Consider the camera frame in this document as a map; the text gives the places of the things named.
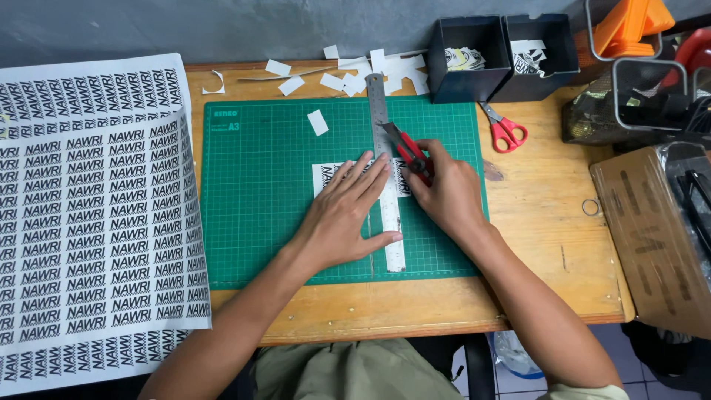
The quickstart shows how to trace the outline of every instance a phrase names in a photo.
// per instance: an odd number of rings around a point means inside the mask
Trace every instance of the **red utility knife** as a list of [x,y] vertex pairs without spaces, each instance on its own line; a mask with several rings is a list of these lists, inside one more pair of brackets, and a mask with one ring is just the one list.
[[394,123],[383,124],[383,129],[397,145],[397,152],[407,164],[407,168],[415,173],[427,186],[432,186],[434,179],[434,163],[424,155],[407,133],[401,131]]

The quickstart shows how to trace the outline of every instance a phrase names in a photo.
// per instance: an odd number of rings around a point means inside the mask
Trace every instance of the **metal ruler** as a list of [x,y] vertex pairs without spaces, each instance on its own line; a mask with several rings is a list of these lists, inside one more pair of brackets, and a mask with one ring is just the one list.
[[[384,152],[390,153],[392,149],[390,138],[387,136],[385,129],[383,129],[383,124],[389,122],[387,120],[383,76],[379,73],[372,73],[366,76],[365,86],[368,88],[374,153],[375,157],[378,157]],[[385,188],[380,195],[380,213],[383,216],[383,231],[402,232],[400,228],[400,206],[397,204],[394,174],[390,174],[390,177],[387,178]],[[397,241],[385,247],[385,260],[387,261],[388,272],[405,271],[405,248],[402,247],[402,241]]]

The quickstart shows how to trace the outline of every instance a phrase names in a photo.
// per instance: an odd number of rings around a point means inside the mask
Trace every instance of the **hand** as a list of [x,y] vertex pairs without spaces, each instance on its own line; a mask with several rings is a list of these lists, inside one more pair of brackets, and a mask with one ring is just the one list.
[[474,168],[452,159],[439,140],[417,140],[417,146],[429,152],[435,173],[432,187],[427,187],[409,169],[402,169],[417,203],[460,246],[473,235],[486,232],[491,225],[481,210],[479,176]]
[[398,231],[386,231],[369,239],[360,228],[370,207],[385,187],[390,175],[390,156],[383,153],[360,175],[373,156],[368,150],[355,166],[343,163],[324,190],[314,199],[304,222],[287,247],[300,249],[314,266],[315,274],[332,265],[359,260],[393,242],[402,240]]

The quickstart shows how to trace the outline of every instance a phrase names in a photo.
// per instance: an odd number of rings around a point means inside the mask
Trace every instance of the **gray wall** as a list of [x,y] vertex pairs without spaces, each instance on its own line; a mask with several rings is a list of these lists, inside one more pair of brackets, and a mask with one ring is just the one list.
[[[3,0],[0,68],[178,52],[185,63],[321,59],[427,46],[443,16],[565,12],[582,0]],[[677,20],[709,0],[665,0]]]

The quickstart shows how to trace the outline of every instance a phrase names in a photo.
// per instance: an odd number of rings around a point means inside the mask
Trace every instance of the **wooden desk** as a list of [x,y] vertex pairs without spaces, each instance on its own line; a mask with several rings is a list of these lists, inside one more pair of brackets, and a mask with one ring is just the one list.
[[[335,65],[334,60],[290,63],[293,72]],[[283,80],[266,77],[265,63],[188,65],[193,106],[193,156],[198,187],[202,171],[203,106],[212,101],[284,99]],[[219,89],[223,95],[202,95]],[[329,70],[342,77],[346,71]],[[306,85],[287,98],[346,96],[319,84],[323,73],[304,76]],[[560,108],[579,89],[562,88],[542,102],[495,104],[496,111],[529,130],[524,146],[509,154],[491,147],[488,120],[479,110],[479,135],[485,163],[491,222],[511,248],[589,324],[629,321],[634,306],[602,213],[582,211],[596,197],[588,172],[611,157],[608,147],[583,147],[560,141]],[[414,95],[408,79],[395,95]],[[213,310],[235,290],[212,291]],[[502,309],[482,278],[404,280],[304,286],[277,317],[261,345],[366,340],[384,337],[447,335],[507,329]]]

